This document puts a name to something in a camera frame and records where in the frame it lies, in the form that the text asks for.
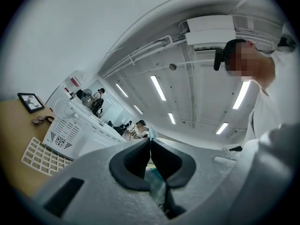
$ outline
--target wooden table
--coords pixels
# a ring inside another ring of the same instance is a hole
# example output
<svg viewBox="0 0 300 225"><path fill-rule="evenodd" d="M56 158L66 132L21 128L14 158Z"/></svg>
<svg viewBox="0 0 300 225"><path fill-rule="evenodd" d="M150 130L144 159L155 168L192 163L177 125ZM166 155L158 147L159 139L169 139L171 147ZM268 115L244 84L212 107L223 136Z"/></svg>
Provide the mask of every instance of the wooden table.
<svg viewBox="0 0 300 225"><path fill-rule="evenodd" d="M28 196L32 196L50 179L50 176L21 162L32 137L43 141L50 127L47 121L37 127L32 125L31 120L39 116L54 117L46 106L45 109L30 114L19 99L0 102L0 164L8 182Z"/></svg>

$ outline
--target fluorescent light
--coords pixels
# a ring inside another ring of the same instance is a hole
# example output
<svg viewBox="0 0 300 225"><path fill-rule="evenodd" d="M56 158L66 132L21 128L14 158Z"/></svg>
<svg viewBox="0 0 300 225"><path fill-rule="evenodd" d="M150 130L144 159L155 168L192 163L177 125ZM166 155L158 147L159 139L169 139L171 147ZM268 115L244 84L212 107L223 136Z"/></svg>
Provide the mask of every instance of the fluorescent light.
<svg viewBox="0 0 300 225"><path fill-rule="evenodd" d="M138 109L136 105L134 105L134 106L135 106L135 108L142 114L142 112L140 111L140 109Z"/></svg>
<svg viewBox="0 0 300 225"><path fill-rule="evenodd" d="M216 134L221 134L225 127L227 127L228 122L224 122L223 125L220 127L220 129L216 132Z"/></svg>
<svg viewBox="0 0 300 225"><path fill-rule="evenodd" d="M123 91L123 89L118 84L116 84L116 85L121 90L121 92L125 95L125 97L128 97L127 94Z"/></svg>
<svg viewBox="0 0 300 225"><path fill-rule="evenodd" d="M107 98L106 98L106 100L107 100L110 104L112 104Z"/></svg>
<svg viewBox="0 0 300 225"><path fill-rule="evenodd" d="M250 85L250 81L243 82L243 85L242 85L242 88L240 89L238 98L236 99L235 104L233 105L233 109L238 109L240 107L240 104L242 103L242 101L246 95L249 85Z"/></svg>
<svg viewBox="0 0 300 225"><path fill-rule="evenodd" d="M161 97L161 100L166 101L166 98L164 96L163 91L161 90L161 87L160 87L160 85L158 83L158 79L156 78L156 76L151 76L151 79L152 79L152 81L154 83L154 86L156 87L156 89L157 89L157 91L158 91L158 93L159 93L159 95Z"/></svg>
<svg viewBox="0 0 300 225"><path fill-rule="evenodd" d="M170 116L170 119L172 121L172 124L176 124L175 120L174 120L174 117L173 117L173 114L169 112L169 116Z"/></svg>

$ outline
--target white duct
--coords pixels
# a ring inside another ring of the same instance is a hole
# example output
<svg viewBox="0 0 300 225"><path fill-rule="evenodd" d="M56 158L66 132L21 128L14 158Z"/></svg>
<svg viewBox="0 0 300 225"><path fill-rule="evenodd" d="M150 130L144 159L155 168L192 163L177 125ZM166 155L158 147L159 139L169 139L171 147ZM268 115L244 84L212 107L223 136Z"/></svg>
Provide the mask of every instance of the white duct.
<svg viewBox="0 0 300 225"><path fill-rule="evenodd" d="M142 47L140 47L139 49L135 50L134 52L132 52L131 54L129 54L128 56L126 56L125 58L121 59L120 61L118 61L115 65L113 65L110 69L108 69L105 73L104 76L107 75L109 72L111 72L112 70L118 68L119 66L121 66L123 63L125 63L128 59L130 59L130 57L133 56L137 56L153 47L156 47L158 45L162 45L163 42L162 40L165 40L166 38L168 38L170 40L169 44L173 43L172 37L170 35L166 35L164 37L161 37L153 42L150 42Z"/></svg>
<svg viewBox="0 0 300 225"><path fill-rule="evenodd" d="M172 43L170 43L170 44L168 44L168 45L166 45L166 46L157 48L157 49L155 49L155 50L153 50L153 51L151 51L151 52L149 52L149 53L146 53L146 54L144 54L144 55L142 55L142 56L140 56L140 57L134 59L133 61L134 61L134 62L137 62L137 61L139 61L139 60L141 60L141 59L143 59L143 58L146 58L146 57L148 57L148 56L150 56L150 55L152 55L152 54L155 54L155 53L157 53L157 52L160 52L160 51L169 49L169 48L171 48L171 47L174 47L174 46L176 46L176 45L183 44L183 43L186 43L186 42L187 42L186 39L181 40L181 41L177 41L177 42L172 42ZM124 65L124 66L122 66L122 67L120 67L120 68L118 68L118 69L116 69L116 70L114 70L114 71L112 71L112 72L110 72L110 73L107 72L106 74L103 75L103 78L106 79L106 78L110 77L111 75L115 74L116 72L119 72L121 69L126 68L126 67L129 66L130 64L132 64L132 62L129 62L129 63L127 63L126 65Z"/></svg>

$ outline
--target person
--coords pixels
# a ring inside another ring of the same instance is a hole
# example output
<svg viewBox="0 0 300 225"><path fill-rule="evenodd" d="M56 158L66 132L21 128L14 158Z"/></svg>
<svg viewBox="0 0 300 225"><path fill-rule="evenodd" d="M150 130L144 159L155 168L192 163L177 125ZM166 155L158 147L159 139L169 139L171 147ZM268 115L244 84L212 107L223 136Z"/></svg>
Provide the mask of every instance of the person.
<svg viewBox="0 0 300 225"><path fill-rule="evenodd" d="M103 99L103 94L105 93L105 89L101 88L98 89L97 92L94 93L93 97L90 95L90 101L85 105L87 108L92 107L94 102L97 102L97 100Z"/></svg>
<svg viewBox="0 0 300 225"><path fill-rule="evenodd" d="M283 31L291 37L287 26ZM298 48L295 45L290 50L283 50L278 47L267 57L257 50L255 44L243 39L231 40L224 48L227 72L242 77L242 80L252 80L260 87L242 147L247 141L260 138L282 123L299 122Z"/></svg>
<svg viewBox="0 0 300 225"><path fill-rule="evenodd" d="M144 132L147 130L145 126L145 121L139 120L136 124L132 124L126 129L123 137L126 139L126 141L141 138L143 137Z"/></svg>
<svg viewBox="0 0 300 225"><path fill-rule="evenodd" d="M132 121L129 121L126 125L125 128L128 128L131 125Z"/></svg>

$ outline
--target framed picture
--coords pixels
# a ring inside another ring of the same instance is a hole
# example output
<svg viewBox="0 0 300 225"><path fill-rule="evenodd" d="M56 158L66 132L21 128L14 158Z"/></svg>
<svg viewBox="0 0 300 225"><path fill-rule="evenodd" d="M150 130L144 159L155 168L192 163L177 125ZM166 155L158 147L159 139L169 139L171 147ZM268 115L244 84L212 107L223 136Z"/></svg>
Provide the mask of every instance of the framed picture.
<svg viewBox="0 0 300 225"><path fill-rule="evenodd" d="M18 93L18 97L29 113L34 113L45 108L34 93Z"/></svg>

